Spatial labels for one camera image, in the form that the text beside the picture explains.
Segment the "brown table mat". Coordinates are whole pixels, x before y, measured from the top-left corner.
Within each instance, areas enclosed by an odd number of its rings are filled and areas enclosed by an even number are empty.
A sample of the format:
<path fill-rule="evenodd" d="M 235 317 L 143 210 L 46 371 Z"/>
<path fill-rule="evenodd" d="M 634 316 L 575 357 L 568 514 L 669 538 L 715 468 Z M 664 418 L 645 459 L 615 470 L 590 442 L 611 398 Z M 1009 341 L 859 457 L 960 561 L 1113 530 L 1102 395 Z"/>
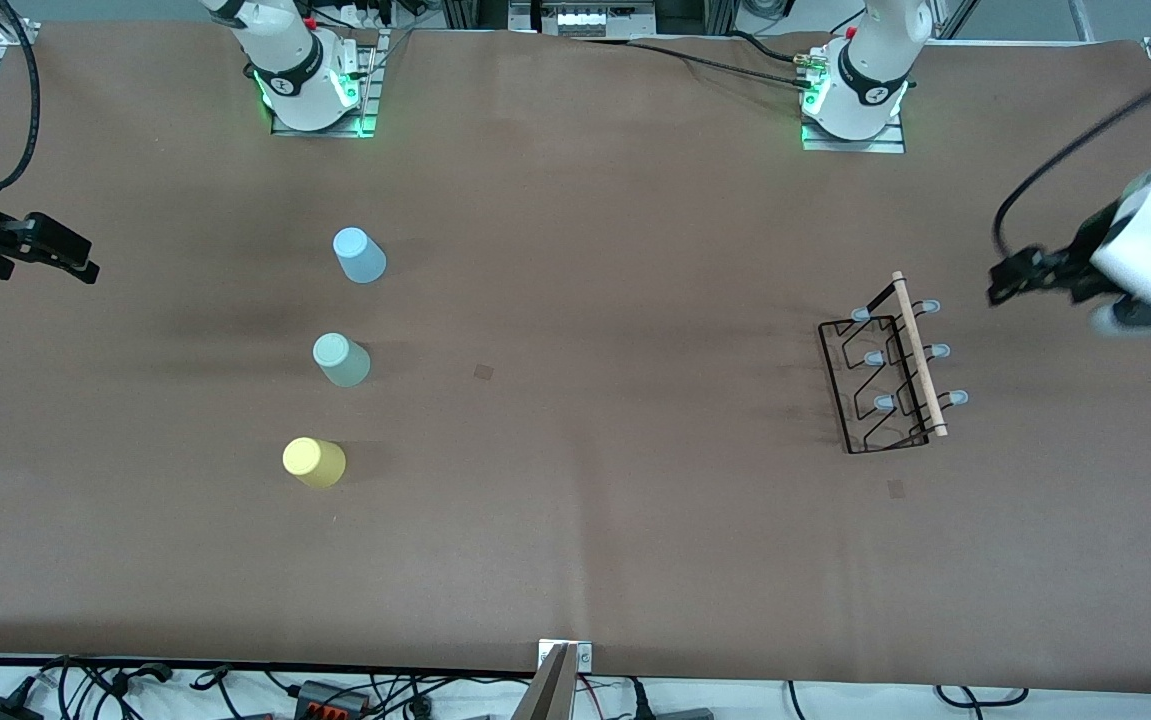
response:
<path fill-rule="evenodd" d="M 1151 694 L 1151 338 L 986 302 L 996 206 L 1151 85 L 1138 44 L 927 47 L 900 156 L 546 36 L 416 32 L 351 140 L 272 136 L 208 23 L 36 56 L 0 208 L 101 274 L 0 282 L 0 652 L 528 671 L 570 638 L 605 674 Z M 894 271 L 971 398 L 846 455 L 816 327 Z M 299 437 L 337 484 L 283 469 Z"/>

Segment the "black orange connector block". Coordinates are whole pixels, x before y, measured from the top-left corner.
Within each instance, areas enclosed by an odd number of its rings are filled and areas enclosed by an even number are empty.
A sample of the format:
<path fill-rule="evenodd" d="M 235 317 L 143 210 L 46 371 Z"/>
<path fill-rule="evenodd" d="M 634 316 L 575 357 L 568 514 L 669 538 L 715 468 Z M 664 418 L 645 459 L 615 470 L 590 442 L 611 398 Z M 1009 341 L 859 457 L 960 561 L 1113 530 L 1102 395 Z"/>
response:
<path fill-rule="evenodd" d="M 369 696 L 325 684 L 304 682 L 296 696 L 294 720 L 364 720 L 369 711 Z"/>

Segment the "silver metal bracket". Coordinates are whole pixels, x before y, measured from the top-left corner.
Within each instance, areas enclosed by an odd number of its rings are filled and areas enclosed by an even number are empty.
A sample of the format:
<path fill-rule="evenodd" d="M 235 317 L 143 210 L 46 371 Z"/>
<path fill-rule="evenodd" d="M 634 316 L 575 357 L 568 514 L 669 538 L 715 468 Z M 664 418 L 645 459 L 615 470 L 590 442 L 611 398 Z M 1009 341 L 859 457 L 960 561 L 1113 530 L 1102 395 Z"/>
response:
<path fill-rule="evenodd" d="M 556 650 L 556 648 L 567 646 L 567 644 L 572 648 L 572 657 L 574 657 L 578 673 L 581 675 L 592 674 L 594 659 L 593 643 L 587 641 L 540 639 L 538 642 L 538 667 L 543 665 L 549 652 Z"/>

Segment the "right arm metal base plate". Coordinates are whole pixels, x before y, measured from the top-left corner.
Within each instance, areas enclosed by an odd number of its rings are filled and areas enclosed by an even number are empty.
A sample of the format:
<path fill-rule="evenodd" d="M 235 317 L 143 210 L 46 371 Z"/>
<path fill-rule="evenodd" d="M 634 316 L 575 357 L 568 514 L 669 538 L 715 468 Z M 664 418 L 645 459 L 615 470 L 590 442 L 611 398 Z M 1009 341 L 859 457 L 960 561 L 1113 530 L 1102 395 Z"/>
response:
<path fill-rule="evenodd" d="M 388 59 L 389 32 L 371 44 L 341 37 L 331 29 L 314 29 L 322 46 L 315 72 L 302 78 L 291 94 L 292 79 L 281 74 L 256 72 L 262 101 L 270 112 L 270 132 L 283 136 L 369 138 L 378 127 Z"/>

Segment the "yellow plastic cup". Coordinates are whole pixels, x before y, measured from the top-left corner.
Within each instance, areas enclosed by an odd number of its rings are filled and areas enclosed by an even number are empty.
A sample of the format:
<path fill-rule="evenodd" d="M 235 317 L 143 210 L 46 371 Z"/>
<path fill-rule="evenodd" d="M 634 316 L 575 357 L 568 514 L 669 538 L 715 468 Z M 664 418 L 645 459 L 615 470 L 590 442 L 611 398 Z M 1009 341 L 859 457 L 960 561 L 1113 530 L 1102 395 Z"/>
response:
<path fill-rule="evenodd" d="M 283 469 L 305 487 L 323 489 L 337 484 L 345 474 L 346 455 L 336 443 L 299 437 L 287 443 L 282 464 Z"/>

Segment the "light blue plastic cup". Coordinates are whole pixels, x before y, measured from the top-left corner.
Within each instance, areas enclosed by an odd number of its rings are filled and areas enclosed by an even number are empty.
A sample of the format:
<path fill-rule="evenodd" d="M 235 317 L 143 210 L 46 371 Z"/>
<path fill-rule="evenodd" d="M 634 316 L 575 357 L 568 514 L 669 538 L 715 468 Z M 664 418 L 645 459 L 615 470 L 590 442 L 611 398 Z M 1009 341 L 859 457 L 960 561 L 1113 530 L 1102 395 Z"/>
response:
<path fill-rule="evenodd" d="M 331 250 L 346 278 L 357 284 L 369 284 L 386 273 L 383 248 L 361 228 L 345 227 L 334 233 Z"/>

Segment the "pale green plastic cup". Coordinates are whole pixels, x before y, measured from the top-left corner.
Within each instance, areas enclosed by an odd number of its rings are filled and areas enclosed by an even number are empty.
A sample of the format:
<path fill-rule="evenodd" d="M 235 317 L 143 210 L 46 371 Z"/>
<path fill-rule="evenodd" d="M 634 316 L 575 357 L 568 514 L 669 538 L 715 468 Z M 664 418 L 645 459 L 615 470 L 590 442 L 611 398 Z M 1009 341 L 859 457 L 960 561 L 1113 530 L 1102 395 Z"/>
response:
<path fill-rule="evenodd" d="M 371 357 L 345 334 L 322 334 L 313 345 L 314 363 L 334 386 L 359 386 L 369 377 Z"/>

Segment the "black wire cup holder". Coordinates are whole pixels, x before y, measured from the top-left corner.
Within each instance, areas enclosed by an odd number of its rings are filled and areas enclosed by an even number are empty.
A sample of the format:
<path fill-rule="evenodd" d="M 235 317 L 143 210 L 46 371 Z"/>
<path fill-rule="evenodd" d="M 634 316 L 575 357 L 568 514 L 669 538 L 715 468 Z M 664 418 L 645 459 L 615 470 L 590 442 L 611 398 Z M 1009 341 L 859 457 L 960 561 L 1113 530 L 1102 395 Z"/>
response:
<path fill-rule="evenodd" d="M 894 271 L 872 300 L 816 327 L 846 455 L 924 447 L 950 434 L 947 409 L 971 396 L 936 386 L 933 366 L 953 348 L 928 342 L 918 323 L 939 311 Z"/>

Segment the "grey control box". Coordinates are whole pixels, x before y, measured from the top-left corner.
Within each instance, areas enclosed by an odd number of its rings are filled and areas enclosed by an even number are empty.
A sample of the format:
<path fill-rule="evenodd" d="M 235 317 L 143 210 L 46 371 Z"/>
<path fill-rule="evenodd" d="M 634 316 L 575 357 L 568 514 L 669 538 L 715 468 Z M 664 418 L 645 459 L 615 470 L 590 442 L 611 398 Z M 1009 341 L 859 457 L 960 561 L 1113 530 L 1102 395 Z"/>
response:
<path fill-rule="evenodd" d="M 508 0 L 506 29 L 584 40 L 630 40 L 657 31 L 653 0 Z"/>

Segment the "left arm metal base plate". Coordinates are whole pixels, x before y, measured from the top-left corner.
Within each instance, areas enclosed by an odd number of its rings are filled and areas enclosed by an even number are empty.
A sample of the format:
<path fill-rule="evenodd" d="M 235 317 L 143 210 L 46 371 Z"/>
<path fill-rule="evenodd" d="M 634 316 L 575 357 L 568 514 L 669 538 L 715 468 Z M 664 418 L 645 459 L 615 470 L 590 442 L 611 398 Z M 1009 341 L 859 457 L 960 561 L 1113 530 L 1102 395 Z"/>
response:
<path fill-rule="evenodd" d="M 848 44 L 848 38 L 832 37 L 813 47 L 811 64 L 799 69 L 809 85 L 800 100 L 803 150 L 904 155 L 901 100 L 910 82 L 905 77 L 898 85 L 869 86 L 863 81 L 857 94 L 839 74 Z"/>

